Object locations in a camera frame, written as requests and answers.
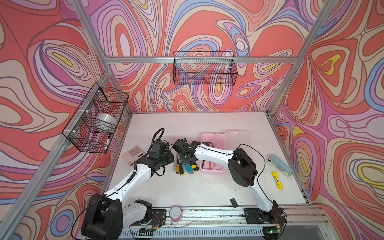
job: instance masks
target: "glue stick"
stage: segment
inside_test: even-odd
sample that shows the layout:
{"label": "glue stick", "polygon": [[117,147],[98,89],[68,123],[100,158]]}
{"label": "glue stick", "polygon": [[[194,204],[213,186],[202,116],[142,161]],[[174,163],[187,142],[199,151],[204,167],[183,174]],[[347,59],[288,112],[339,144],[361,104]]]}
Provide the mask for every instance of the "glue stick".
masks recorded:
{"label": "glue stick", "polygon": [[278,189],[283,189],[283,184],[280,182],[279,176],[276,171],[272,172],[272,176],[275,179],[276,185]]}

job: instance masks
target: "patterned wall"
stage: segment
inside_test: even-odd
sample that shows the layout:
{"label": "patterned wall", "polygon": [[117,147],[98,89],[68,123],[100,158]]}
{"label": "patterned wall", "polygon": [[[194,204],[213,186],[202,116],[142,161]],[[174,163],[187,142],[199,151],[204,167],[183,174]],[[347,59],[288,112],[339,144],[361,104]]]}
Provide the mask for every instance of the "patterned wall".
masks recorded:
{"label": "patterned wall", "polygon": [[341,239],[384,239],[383,39],[383,1],[339,1],[273,115]]}
{"label": "patterned wall", "polygon": [[[69,1],[0,2],[0,220],[102,74]],[[68,238],[73,217],[101,189],[126,120],[107,154],[68,147],[15,239]]]}
{"label": "patterned wall", "polygon": [[[295,56],[322,1],[85,1],[109,56],[173,56],[233,50],[236,56]],[[132,111],[264,111],[288,70],[238,64],[234,87],[174,86],[172,64],[114,64]]]}

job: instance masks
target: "pink cylindrical speaker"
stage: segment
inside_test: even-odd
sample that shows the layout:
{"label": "pink cylindrical speaker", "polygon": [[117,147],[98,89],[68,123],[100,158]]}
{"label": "pink cylindrical speaker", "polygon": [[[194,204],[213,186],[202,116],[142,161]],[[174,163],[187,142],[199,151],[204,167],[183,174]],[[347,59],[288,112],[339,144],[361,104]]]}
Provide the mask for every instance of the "pink cylindrical speaker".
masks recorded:
{"label": "pink cylindrical speaker", "polygon": [[174,207],[171,207],[171,209],[169,210],[169,218],[171,219],[172,222],[179,222],[181,220],[181,208],[180,207],[177,207],[177,206],[174,206]]}

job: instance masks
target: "pink plastic container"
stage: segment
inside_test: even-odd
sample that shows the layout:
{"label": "pink plastic container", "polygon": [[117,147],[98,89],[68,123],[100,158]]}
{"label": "pink plastic container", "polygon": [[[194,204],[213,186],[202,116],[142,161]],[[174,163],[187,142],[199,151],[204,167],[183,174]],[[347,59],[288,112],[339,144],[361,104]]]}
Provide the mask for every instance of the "pink plastic container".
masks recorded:
{"label": "pink plastic container", "polygon": [[[236,142],[236,137],[240,132],[229,131],[225,134],[222,133],[203,133],[201,135],[201,143],[203,142],[212,142],[215,148],[223,149],[223,150],[236,150],[233,148],[233,142]],[[203,160],[200,161],[200,170],[202,173],[206,174],[223,174],[226,172],[227,167],[219,164],[211,163],[212,169],[209,169],[209,161],[204,162],[203,168]]]}

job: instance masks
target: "light blue stapler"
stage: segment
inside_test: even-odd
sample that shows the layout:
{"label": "light blue stapler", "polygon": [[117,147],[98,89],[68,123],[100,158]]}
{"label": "light blue stapler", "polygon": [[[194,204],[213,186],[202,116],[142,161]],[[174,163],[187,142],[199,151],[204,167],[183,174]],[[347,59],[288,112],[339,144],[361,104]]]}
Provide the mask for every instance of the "light blue stapler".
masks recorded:
{"label": "light blue stapler", "polygon": [[278,158],[275,154],[273,154],[267,162],[271,164],[274,168],[279,170],[282,174],[289,177],[293,174],[292,168],[290,168],[285,162],[283,162],[280,158]]}

